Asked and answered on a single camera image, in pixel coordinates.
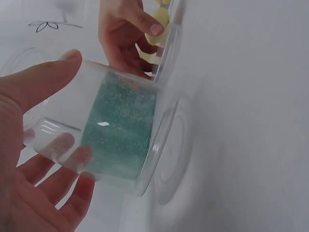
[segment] human hand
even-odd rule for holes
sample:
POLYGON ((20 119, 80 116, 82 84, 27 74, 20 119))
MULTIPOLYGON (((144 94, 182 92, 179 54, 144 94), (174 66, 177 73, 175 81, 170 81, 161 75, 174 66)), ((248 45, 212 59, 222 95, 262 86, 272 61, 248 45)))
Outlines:
MULTIPOLYGON (((67 85, 81 62, 81 54, 72 50, 62 60, 0 78, 0 231, 72 232, 88 211, 94 189, 90 177, 81 175, 73 194, 57 210, 55 205, 78 175, 61 167, 35 187, 54 163, 38 154, 16 167, 24 147, 23 114, 67 85)), ((62 143, 59 152, 64 153, 74 141, 69 134, 61 138, 54 143, 62 143)), ((80 147, 75 153, 91 151, 80 147)))
POLYGON ((136 44, 147 54, 157 51, 145 33, 162 34, 164 27, 143 11, 142 0, 100 0, 98 38, 110 65, 124 72, 150 78, 153 65, 140 58, 136 44))

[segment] clear plastic cup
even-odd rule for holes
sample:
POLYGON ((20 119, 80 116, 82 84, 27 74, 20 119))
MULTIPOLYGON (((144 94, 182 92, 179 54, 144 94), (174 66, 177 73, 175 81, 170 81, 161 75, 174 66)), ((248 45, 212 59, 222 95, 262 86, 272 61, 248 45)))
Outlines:
MULTIPOLYGON (((156 112, 173 70, 181 27, 171 25, 158 66, 147 80, 83 60, 61 91, 24 114, 24 144, 77 173, 143 195, 153 176, 173 123, 178 102, 156 112)), ((55 48, 30 47, 11 56, 1 75, 55 60, 55 48)))

